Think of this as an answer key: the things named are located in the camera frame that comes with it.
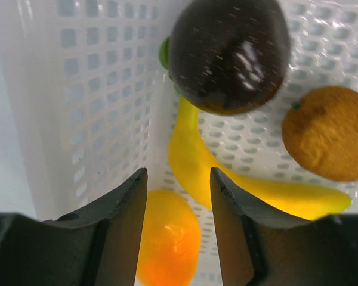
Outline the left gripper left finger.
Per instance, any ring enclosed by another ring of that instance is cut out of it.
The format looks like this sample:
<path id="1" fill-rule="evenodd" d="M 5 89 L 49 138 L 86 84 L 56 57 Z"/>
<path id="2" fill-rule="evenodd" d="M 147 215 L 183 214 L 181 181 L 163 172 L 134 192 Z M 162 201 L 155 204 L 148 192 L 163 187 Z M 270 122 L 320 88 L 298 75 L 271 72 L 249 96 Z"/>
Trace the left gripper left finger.
<path id="1" fill-rule="evenodd" d="M 0 285 L 134 285 L 147 170 L 57 220 L 0 213 Z"/>

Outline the brown kiwi toy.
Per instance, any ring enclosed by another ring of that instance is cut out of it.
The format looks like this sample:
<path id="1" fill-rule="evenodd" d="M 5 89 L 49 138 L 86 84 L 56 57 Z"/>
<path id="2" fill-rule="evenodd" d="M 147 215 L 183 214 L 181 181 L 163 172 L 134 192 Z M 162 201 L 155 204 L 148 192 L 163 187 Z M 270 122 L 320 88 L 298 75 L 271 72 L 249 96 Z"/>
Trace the brown kiwi toy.
<path id="1" fill-rule="evenodd" d="M 312 89 L 284 116 L 282 139 L 302 168 L 332 181 L 358 181 L 358 92 Z"/>

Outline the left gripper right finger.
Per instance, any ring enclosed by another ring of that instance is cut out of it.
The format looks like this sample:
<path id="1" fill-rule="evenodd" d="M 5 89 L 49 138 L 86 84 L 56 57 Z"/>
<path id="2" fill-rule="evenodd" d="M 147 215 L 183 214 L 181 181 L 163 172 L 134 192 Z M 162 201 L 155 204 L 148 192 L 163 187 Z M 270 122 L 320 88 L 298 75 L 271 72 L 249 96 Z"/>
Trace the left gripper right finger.
<path id="1" fill-rule="evenodd" d="M 224 285 L 358 285 L 358 214 L 308 221 L 263 202 L 216 167 L 210 190 Z"/>

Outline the dark purple mangosteen toy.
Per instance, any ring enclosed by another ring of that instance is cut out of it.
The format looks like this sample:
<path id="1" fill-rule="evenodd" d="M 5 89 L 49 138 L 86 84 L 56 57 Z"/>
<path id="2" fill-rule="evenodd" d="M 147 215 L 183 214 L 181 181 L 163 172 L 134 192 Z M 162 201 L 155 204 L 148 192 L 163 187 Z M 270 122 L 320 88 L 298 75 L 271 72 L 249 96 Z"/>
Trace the dark purple mangosteen toy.
<path id="1" fill-rule="evenodd" d="M 179 93 L 212 114 L 235 116 L 270 101 L 291 59 L 279 1 L 192 1 L 159 49 Z"/>

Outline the white plastic basket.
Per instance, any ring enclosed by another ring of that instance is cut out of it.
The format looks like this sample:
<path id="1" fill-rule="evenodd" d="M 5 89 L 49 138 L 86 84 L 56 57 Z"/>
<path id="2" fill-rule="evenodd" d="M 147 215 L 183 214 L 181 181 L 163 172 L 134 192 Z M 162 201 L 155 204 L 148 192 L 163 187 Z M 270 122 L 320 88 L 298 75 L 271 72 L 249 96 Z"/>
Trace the white plastic basket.
<path id="1" fill-rule="evenodd" d="M 0 212 L 57 219 L 148 170 L 183 189 L 167 147 L 178 95 L 158 50 L 187 1 L 0 1 Z M 358 92 L 358 1 L 282 1 L 292 60 L 275 99 L 248 114 L 201 113 L 211 153 L 246 176 L 341 190 L 358 181 L 301 168 L 281 139 L 288 108 L 317 86 Z"/>

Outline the orange papaya slice toy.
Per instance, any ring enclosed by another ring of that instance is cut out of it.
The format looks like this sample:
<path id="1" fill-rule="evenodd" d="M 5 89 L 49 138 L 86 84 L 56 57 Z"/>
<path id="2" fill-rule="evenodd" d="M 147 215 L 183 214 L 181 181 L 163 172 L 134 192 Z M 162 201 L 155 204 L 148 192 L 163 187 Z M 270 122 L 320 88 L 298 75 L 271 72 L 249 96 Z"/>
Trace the orange papaya slice toy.
<path id="1" fill-rule="evenodd" d="M 147 193 L 137 279 L 141 285 L 189 285 L 199 258 L 201 230 L 187 201 L 176 192 Z"/>

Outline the yellow toy banana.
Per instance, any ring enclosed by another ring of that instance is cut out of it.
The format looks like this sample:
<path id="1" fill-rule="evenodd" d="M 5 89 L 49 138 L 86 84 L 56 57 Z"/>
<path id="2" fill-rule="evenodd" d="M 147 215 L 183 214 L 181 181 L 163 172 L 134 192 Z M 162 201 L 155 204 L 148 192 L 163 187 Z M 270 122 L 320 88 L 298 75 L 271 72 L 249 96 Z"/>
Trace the yellow toy banana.
<path id="1" fill-rule="evenodd" d="M 180 97 L 176 124 L 168 145 L 168 161 L 180 186 L 211 209 L 210 174 L 219 168 L 237 186 L 265 203 L 306 220 L 341 213 L 351 198 L 337 189 L 299 182 L 280 182 L 240 175 L 223 166 L 209 151 L 198 128 L 199 109 Z"/>

